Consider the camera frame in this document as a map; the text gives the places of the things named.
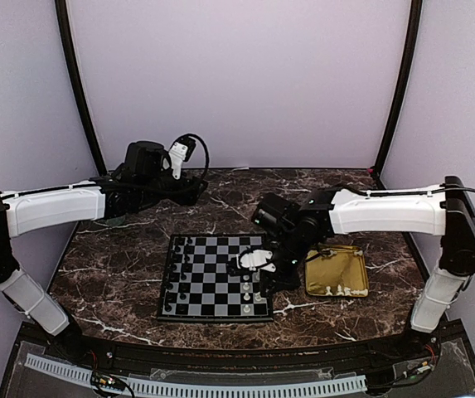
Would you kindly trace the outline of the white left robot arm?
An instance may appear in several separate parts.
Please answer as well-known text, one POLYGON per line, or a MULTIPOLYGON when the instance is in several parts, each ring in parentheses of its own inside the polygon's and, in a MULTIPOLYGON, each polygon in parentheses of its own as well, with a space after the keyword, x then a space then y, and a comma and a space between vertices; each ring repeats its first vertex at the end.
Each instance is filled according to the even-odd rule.
POLYGON ((89 354, 89 344, 73 329, 68 313, 19 264, 12 239, 78 221, 113 219, 135 214, 170 200, 196 204, 207 183, 199 177, 165 177, 152 184, 118 182, 112 177, 26 192, 0 192, 0 291, 49 335, 72 362, 89 354))

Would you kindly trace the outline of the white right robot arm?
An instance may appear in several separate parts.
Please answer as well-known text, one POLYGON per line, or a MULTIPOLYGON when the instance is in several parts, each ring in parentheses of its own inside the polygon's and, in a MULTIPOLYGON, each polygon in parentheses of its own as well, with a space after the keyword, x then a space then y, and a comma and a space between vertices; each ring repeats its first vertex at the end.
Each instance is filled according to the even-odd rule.
POLYGON ((294 287, 299 263, 316 245, 335 235, 395 231, 440 237, 440 258, 414 304, 410 329, 395 341, 395 353, 411 360, 427 345, 460 288, 475 274, 475 208, 455 176, 440 185, 392 191, 319 188, 302 203, 272 192, 251 220, 275 242, 275 267, 267 294, 294 287))

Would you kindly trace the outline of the black and white chessboard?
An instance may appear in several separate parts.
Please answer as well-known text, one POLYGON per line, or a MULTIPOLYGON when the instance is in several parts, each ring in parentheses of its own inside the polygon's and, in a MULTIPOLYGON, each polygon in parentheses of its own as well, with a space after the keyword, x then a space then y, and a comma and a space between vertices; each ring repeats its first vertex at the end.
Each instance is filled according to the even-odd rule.
POLYGON ((260 273, 231 274, 227 266, 247 249, 259 249, 263 234, 172 235, 162 277, 157 320, 179 323, 268 323, 272 300, 257 301, 260 273), (244 282, 250 283, 248 291, 244 282), (245 293, 250 300, 244 301, 245 293), (244 313, 248 304, 250 312, 244 313))

